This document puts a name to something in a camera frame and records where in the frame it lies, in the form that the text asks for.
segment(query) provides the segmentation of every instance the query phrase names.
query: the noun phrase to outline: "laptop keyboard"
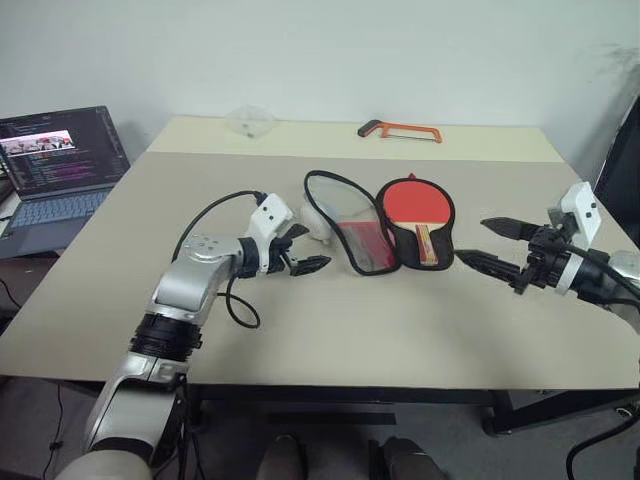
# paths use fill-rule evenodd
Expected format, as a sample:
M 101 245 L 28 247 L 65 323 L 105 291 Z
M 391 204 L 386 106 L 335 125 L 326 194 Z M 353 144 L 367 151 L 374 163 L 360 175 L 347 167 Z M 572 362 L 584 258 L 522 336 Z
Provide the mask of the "laptop keyboard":
M 108 194 L 109 190 L 101 190 L 23 203 L 13 217 L 11 227 L 26 227 L 39 223 L 87 217 L 98 209 Z

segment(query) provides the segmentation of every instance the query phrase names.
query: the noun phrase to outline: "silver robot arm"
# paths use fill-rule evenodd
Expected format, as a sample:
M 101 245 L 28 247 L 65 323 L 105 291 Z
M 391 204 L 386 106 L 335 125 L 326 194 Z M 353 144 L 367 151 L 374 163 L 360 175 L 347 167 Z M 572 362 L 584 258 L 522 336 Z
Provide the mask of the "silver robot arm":
M 303 275 L 329 262 L 324 256 L 299 259 L 291 253 L 293 239 L 307 231 L 298 224 L 287 230 L 292 219 L 282 199 L 270 194 L 254 211 L 244 237 L 192 235 L 184 242 L 89 416 L 86 455 L 59 479 L 146 479 L 150 467 L 171 457 L 185 425 L 187 405 L 180 392 L 188 358 L 201 345 L 200 329 L 220 285 L 234 277 L 281 271 L 285 265 L 291 275 Z

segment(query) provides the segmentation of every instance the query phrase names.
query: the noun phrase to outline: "laptop screen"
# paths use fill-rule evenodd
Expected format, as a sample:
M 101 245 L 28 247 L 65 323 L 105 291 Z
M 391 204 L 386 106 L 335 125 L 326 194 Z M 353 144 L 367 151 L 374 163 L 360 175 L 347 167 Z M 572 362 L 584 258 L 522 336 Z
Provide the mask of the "laptop screen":
M 0 147 L 20 196 L 113 185 L 129 168 L 107 107 L 0 120 Z

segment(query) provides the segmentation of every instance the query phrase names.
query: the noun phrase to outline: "table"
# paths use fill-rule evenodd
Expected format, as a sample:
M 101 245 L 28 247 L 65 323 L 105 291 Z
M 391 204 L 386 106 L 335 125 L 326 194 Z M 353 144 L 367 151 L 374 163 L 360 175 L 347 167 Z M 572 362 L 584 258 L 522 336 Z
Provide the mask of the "table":
M 126 350 L 191 217 L 223 194 L 275 191 L 301 203 L 302 179 L 322 168 L 371 192 L 413 172 L 442 185 L 457 209 L 458 248 L 522 263 L 524 243 L 479 221 L 535 223 L 578 180 L 533 128 L 442 127 L 441 145 L 361 139 L 356 124 L 281 122 L 248 139 L 220 119 L 175 118 L 138 159 L 0 337 L 0 374 L 102 381 Z M 216 209 L 197 230 L 242 234 L 249 202 Z M 594 248 L 634 250 L 611 216 Z M 190 379 L 200 384 L 391 389 L 635 389 L 638 338 L 625 322 L 572 294 L 515 295 L 456 261 L 364 278 L 344 253 L 308 277 L 238 282 L 263 318 L 239 328 L 224 305 L 203 328 Z

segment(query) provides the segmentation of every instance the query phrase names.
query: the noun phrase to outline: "table leg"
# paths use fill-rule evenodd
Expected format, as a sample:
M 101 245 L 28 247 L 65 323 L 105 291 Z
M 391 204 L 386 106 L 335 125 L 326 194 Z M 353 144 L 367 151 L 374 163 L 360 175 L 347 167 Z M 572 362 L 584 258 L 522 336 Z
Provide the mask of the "table leg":
M 638 389 L 572 390 L 518 409 L 494 409 L 494 415 L 485 419 L 483 428 L 489 435 L 504 435 L 619 407 L 638 399 Z

